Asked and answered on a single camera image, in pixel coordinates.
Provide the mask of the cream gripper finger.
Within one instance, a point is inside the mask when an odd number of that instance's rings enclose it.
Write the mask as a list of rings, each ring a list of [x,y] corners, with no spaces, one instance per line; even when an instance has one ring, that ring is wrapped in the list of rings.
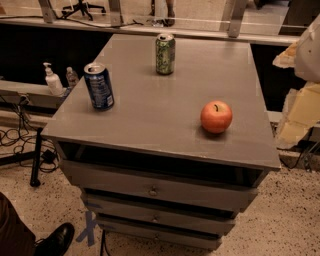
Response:
[[[277,55],[272,64],[279,68],[294,68],[297,42],[292,43],[282,53]]]
[[[300,90],[290,89],[275,140],[280,149],[290,149],[320,121],[320,84],[307,82]]]

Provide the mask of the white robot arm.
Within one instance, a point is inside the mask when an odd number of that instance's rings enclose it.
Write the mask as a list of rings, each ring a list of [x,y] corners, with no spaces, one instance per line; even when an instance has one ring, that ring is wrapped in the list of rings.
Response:
[[[277,55],[273,65],[293,68],[305,81],[302,89],[290,89],[276,130],[276,146],[290,149],[320,121],[320,15],[299,40]]]

